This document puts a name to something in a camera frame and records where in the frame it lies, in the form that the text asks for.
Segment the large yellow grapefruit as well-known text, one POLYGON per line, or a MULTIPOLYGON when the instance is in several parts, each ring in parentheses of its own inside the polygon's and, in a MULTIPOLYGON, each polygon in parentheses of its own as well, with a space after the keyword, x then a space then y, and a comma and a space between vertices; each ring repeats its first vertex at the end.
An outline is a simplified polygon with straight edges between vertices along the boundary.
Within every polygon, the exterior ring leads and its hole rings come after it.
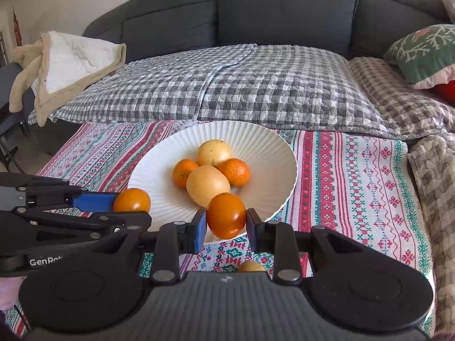
POLYGON ((202 143, 197 150, 197 164, 217 166, 233 157, 231 147, 220 139, 211 139, 202 143))
POLYGON ((210 200, 216 195, 231 192, 231 185, 218 169, 211 165, 203 165, 188 176, 186 190, 197 205, 207 208, 210 200))

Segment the grey checked quilt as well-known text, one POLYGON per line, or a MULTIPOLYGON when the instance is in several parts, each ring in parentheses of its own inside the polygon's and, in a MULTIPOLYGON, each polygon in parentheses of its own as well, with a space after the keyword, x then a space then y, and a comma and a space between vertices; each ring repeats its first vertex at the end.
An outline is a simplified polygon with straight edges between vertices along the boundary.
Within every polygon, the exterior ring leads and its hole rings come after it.
POLYGON ((393 135, 344 57, 299 45, 227 45, 136 60, 92 84, 49 119, 80 124, 234 120, 393 135))

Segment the beige checked quilt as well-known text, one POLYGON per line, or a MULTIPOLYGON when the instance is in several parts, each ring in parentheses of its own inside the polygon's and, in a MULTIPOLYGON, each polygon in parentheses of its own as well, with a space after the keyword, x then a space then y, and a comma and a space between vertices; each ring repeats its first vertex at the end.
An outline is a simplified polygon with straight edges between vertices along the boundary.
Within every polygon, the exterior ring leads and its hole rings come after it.
POLYGON ((393 138, 411 140, 454 132, 454 107, 427 90, 411 88, 395 67, 370 57, 354 58, 349 65, 393 138))

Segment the brown kiwi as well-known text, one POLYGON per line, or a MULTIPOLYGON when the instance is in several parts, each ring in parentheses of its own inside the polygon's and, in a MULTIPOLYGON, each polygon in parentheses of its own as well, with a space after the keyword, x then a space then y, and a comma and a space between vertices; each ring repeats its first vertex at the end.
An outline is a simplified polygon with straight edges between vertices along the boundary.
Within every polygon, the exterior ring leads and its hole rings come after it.
POLYGON ((239 271, 240 273, 265 272, 266 269, 260 263, 248 260, 240 264, 240 266, 238 266, 237 268, 237 271, 239 271))

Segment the smooth orange tomato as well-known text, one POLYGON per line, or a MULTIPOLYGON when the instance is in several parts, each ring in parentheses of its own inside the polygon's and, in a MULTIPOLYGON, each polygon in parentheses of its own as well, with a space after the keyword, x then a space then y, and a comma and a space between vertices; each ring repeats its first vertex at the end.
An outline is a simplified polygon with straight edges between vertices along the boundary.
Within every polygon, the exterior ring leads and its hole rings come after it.
POLYGON ((210 200, 206 219, 210 230, 216 237, 232 239, 245 227, 245 204, 237 195, 222 192, 210 200))
POLYGON ((146 212, 151 208, 150 197, 147 192, 138 188, 131 188, 122 191, 114 200, 113 211, 124 212, 146 212))

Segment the green snowflake pillow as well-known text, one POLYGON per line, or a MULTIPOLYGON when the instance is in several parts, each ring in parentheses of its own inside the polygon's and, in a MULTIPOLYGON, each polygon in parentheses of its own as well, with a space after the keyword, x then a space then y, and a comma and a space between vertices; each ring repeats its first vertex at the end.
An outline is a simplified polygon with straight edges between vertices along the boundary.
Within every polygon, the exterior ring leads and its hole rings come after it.
POLYGON ((383 60, 395 65, 414 89, 432 89, 454 80, 454 25, 422 28, 395 41, 383 60))

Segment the red pumpkin cushion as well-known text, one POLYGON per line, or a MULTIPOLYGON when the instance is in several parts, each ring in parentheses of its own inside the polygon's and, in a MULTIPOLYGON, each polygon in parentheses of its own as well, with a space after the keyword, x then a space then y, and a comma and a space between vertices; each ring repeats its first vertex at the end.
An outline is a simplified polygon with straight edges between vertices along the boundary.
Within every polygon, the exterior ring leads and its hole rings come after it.
POLYGON ((450 81, 447 84, 436 85, 432 89, 435 96, 451 106, 455 106, 455 81, 450 81))

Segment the bumpy mandarin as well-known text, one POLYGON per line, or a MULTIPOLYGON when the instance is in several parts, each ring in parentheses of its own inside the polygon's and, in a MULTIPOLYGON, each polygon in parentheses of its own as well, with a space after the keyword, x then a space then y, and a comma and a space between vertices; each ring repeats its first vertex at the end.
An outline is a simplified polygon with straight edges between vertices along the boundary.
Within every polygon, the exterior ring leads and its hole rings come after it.
POLYGON ((198 167, 199 165, 192 159, 180 160, 172 171, 172 180, 175 186, 185 189, 188 176, 198 167))
POLYGON ((240 159, 227 159, 218 164, 217 168, 227 178, 232 187, 242 187, 251 178, 249 166, 240 159))

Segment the white ribbed plate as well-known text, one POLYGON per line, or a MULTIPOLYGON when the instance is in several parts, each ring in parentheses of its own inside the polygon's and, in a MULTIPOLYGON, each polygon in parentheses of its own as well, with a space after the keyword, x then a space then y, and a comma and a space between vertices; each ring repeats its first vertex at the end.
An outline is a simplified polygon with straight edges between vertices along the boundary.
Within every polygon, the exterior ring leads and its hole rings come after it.
POLYGON ((290 145, 271 129, 239 121, 197 124, 158 142, 137 163, 128 187, 141 189, 151 200, 151 230, 174 220, 190 221, 216 194, 231 192, 263 221, 272 219, 288 202, 296 185, 298 164, 290 145), (175 184, 171 173, 183 159, 195 160, 199 147, 221 140, 231 155, 247 164, 245 186, 230 187, 213 166, 200 166, 190 186, 175 184))

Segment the grey woven blanket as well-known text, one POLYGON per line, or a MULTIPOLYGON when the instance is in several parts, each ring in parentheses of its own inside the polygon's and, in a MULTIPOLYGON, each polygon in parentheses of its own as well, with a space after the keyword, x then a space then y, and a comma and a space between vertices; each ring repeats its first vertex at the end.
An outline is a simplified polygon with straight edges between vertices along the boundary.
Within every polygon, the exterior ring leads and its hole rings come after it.
POLYGON ((454 331, 454 134, 420 139, 408 154, 436 279, 436 329, 454 331))

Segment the dark grey sofa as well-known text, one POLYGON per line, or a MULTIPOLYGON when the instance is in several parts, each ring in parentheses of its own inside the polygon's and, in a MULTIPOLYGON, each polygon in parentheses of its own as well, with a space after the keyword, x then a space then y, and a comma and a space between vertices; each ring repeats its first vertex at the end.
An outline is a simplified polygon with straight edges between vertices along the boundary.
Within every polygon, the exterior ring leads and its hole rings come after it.
POLYGON ((449 22, 441 0, 130 0, 85 36, 127 46, 127 60, 255 43, 380 58, 398 39, 449 22))

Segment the large yellow grapefruit front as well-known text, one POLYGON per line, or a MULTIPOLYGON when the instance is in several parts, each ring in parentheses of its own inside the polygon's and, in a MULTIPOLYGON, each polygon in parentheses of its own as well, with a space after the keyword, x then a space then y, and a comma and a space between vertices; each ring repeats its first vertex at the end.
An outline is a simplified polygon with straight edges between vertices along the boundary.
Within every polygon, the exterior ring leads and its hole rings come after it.
POLYGON ((186 190, 197 205, 207 208, 210 200, 216 195, 231 192, 231 185, 218 169, 211 165, 203 165, 188 176, 186 190))

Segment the white beige blanket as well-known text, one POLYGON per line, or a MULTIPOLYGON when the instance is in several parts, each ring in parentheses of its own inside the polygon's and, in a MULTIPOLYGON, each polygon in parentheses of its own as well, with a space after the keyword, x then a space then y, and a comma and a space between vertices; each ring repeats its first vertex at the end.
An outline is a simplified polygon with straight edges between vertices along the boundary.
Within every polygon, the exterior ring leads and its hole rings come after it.
POLYGON ((126 63, 127 45, 102 39, 45 32, 32 45, 18 46, 12 60, 22 67, 9 96, 9 111, 19 113, 22 97, 34 91, 36 122, 44 126, 58 108, 126 63))

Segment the patterned red green tablecloth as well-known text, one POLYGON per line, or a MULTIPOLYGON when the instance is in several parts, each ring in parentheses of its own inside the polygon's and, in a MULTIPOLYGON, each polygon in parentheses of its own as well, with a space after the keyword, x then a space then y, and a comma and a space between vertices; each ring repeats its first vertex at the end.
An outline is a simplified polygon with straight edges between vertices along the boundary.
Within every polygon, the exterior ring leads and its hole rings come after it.
MULTIPOLYGON (((128 187, 158 142, 206 122, 82 126, 39 173, 90 192, 128 187)), ((13 282, 29 340, 424 340, 433 331, 430 243, 398 140, 274 131, 298 174, 269 221, 292 226, 303 280, 272 280, 274 256, 207 224, 202 250, 179 257, 180 281, 157 285, 151 228, 130 226, 13 282), (244 261, 265 272, 237 271, 244 261)))

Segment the large yellow grapefruit back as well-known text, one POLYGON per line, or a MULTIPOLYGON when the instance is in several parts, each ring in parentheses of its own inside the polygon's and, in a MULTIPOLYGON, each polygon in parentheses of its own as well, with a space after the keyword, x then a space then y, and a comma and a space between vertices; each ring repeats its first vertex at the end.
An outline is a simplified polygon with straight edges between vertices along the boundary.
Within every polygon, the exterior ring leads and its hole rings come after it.
POLYGON ((197 164, 217 166, 233 157, 231 147, 220 139, 211 139, 202 143, 197 150, 197 164))

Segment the bumpy mandarin front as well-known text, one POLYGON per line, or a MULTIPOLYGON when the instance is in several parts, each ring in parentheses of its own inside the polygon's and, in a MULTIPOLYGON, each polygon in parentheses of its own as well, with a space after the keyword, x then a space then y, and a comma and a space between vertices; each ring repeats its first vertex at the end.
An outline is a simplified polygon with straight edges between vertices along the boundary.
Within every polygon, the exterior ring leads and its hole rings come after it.
POLYGON ((199 165, 192 159, 180 160, 172 171, 172 180, 175 186, 185 189, 188 176, 198 167, 199 165))

